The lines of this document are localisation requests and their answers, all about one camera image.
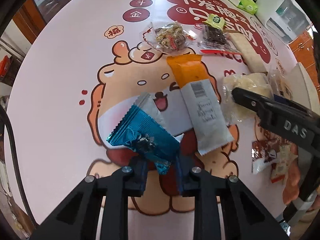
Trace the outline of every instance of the table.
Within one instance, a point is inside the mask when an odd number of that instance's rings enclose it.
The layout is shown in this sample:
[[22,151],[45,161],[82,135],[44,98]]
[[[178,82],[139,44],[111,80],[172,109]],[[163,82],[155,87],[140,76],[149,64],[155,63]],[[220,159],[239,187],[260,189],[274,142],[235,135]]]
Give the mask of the table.
[[[209,13],[244,33],[267,70],[286,72],[297,63],[288,46],[227,0],[72,0],[48,23],[21,66],[8,106],[22,183],[38,223],[87,174],[107,176],[128,163],[130,150],[103,141],[141,92],[154,96],[169,132],[185,133],[184,154],[195,154],[191,121],[166,55],[140,43],[139,33],[150,21],[173,20],[199,33]],[[196,52],[193,44],[185,53]],[[237,56],[206,56],[202,62],[219,99],[224,76],[249,73]],[[197,155],[198,165],[213,175],[238,175],[276,217],[284,209],[284,186],[270,183],[270,170],[251,174],[251,142],[263,139],[263,131],[255,120],[229,129],[235,141]],[[24,209],[7,136],[5,158],[12,194]],[[129,208],[139,210],[129,210],[130,239],[162,239],[162,228],[169,239],[192,238],[193,199],[176,196],[173,175],[172,169],[161,177],[150,171],[144,196],[129,200]]]

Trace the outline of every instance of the metal screw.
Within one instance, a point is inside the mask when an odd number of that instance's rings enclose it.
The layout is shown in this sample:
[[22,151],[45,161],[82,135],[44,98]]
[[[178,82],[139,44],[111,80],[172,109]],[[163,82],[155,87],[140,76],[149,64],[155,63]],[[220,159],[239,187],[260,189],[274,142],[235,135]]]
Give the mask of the metal screw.
[[124,173],[129,173],[130,171],[132,171],[132,168],[130,166],[124,166],[124,167],[122,167],[121,170]]
[[94,176],[92,176],[92,175],[86,176],[84,178],[84,181],[87,182],[87,183],[93,182],[94,181]]
[[193,167],[191,170],[193,173],[200,173],[201,172],[201,168],[199,168],[199,167]]
[[238,182],[239,179],[238,179],[237,176],[232,175],[232,176],[229,177],[229,180],[230,180],[232,183],[236,183],[236,182]]

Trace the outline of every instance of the red circle with chinese character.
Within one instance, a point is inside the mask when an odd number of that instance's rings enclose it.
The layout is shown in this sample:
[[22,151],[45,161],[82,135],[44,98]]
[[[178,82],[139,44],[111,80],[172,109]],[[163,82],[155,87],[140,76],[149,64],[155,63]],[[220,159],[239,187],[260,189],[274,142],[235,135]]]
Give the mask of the red circle with chinese character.
[[130,6],[142,8],[142,7],[148,7],[153,3],[152,0],[132,0],[130,2]]
[[141,22],[150,16],[150,12],[144,8],[132,8],[127,10],[122,18],[127,22]]

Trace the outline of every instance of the orange and white snack package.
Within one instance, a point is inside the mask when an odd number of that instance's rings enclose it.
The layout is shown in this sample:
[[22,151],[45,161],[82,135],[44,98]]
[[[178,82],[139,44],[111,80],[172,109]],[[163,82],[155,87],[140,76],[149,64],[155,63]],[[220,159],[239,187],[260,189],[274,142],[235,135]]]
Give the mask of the orange and white snack package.
[[221,112],[218,98],[201,55],[168,57],[186,103],[198,142],[198,152],[204,155],[233,141]]

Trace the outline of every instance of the black cable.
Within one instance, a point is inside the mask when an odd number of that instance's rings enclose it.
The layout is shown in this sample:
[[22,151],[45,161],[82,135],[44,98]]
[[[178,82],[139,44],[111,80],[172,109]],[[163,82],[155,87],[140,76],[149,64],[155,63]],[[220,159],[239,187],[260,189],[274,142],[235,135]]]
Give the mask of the black cable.
[[18,157],[17,157],[17,149],[16,149],[16,144],[14,141],[14,135],[13,135],[11,122],[9,120],[9,117],[8,117],[6,111],[2,108],[2,106],[0,106],[0,119],[3,121],[4,125],[7,128],[9,143],[10,143],[10,148],[11,148],[11,156],[12,156],[14,173],[16,175],[16,180],[17,180],[17,184],[18,184],[18,188],[19,188],[19,192],[21,195],[23,205],[27,211],[27,215],[31,219],[31,222],[33,223],[35,228],[37,228],[39,225],[37,224],[32,212],[31,212],[31,209],[30,209],[27,197],[26,197],[26,193],[23,188],[22,180],[21,180],[21,174],[20,174],[20,170],[19,170],[19,163],[18,163]]

